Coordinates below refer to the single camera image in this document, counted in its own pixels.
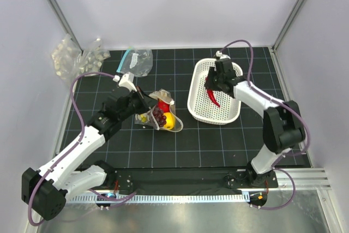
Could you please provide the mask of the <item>red chili pepper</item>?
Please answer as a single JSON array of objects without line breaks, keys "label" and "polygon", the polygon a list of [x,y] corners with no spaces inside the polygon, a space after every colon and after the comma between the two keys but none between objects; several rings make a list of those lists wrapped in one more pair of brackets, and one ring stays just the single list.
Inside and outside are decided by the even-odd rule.
[{"label": "red chili pepper", "polygon": [[216,100],[216,98],[214,96],[213,90],[209,89],[207,82],[205,82],[204,86],[205,86],[205,89],[206,89],[206,93],[207,93],[209,99],[211,100],[211,102],[213,104],[215,104],[217,107],[220,107],[219,103],[217,102],[217,100]]}]

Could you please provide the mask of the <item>white perforated plastic basket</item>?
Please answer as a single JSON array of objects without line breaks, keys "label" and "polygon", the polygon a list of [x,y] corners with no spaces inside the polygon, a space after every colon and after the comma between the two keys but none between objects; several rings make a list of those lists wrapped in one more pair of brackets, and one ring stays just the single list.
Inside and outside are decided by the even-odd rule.
[{"label": "white perforated plastic basket", "polygon": [[196,63],[189,88],[187,108],[197,121],[226,125],[239,117],[241,102],[218,91],[213,92],[216,102],[211,101],[204,84],[209,68],[213,66],[215,66],[213,58],[204,58]]}]

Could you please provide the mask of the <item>yellow banana bunch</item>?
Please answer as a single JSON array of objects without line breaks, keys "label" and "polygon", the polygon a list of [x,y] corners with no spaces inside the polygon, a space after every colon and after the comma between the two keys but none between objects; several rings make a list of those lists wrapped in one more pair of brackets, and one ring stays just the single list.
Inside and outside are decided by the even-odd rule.
[{"label": "yellow banana bunch", "polygon": [[137,115],[137,120],[140,123],[147,123],[149,121],[148,114],[147,113],[143,113],[143,114]]}]

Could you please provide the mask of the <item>dark red grape bunch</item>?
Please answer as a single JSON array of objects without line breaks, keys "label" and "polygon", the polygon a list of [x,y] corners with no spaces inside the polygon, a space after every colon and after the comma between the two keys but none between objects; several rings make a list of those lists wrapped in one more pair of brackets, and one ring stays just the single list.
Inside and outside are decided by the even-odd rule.
[{"label": "dark red grape bunch", "polygon": [[163,125],[165,124],[165,119],[166,117],[163,116],[163,111],[159,109],[158,106],[155,106],[154,109],[153,109],[153,116],[158,124],[158,126],[160,128],[163,127]]}]

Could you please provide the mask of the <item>red apple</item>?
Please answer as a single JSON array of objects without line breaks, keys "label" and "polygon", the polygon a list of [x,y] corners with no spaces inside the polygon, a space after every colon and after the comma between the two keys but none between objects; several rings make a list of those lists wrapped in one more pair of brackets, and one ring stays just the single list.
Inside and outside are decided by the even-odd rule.
[{"label": "red apple", "polygon": [[163,113],[170,112],[170,104],[164,102],[163,100],[158,100],[158,107]]}]

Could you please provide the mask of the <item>polka dot zip bag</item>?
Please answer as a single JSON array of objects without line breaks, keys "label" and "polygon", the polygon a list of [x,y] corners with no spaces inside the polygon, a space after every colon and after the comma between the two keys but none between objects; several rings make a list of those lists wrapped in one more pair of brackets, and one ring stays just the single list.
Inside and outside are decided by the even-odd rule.
[{"label": "polka dot zip bag", "polygon": [[151,93],[149,97],[155,104],[146,113],[136,114],[135,124],[150,126],[155,130],[180,132],[183,129],[183,122],[176,114],[176,103],[171,93],[160,89]]}]

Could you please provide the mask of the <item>yellow round fruit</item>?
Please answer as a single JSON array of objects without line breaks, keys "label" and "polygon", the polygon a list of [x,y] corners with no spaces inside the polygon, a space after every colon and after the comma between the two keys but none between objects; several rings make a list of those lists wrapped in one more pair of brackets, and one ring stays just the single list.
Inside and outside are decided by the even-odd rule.
[{"label": "yellow round fruit", "polygon": [[168,129],[168,130],[172,130],[176,125],[175,116],[170,112],[165,112],[163,114],[163,116],[166,117],[165,124],[163,125],[163,128]]}]

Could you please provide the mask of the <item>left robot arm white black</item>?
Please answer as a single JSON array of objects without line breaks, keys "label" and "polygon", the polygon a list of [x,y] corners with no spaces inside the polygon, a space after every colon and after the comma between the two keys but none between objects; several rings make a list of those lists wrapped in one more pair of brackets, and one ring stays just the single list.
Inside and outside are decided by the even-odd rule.
[{"label": "left robot arm white black", "polygon": [[29,222],[32,211],[43,220],[54,219],[66,202],[85,190],[95,187],[110,189],[115,185],[115,169],[103,160],[96,161],[85,171],[75,171],[96,149],[104,145],[122,127],[122,122],[135,114],[146,113],[157,100],[142,91],[111,93],[101,109],[92,116],[81,133],[60,154],[38,170],[28,168],[22,174],[22,201],[28,205]]}]

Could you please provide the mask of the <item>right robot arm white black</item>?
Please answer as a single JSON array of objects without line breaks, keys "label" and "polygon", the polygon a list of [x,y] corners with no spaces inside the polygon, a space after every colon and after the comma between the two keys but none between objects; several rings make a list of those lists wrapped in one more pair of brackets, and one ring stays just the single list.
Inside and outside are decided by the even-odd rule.
[{"label": "right robot arm white black", "polygon": [[257,112],[263,121],[263,146],[246,166],[246,182],[259,187],[270,176],[278,161],[306,138],[298,104],[276,99],[238,76],[229,58],[217,59],[205,82],[209,91],[223,92]]}]

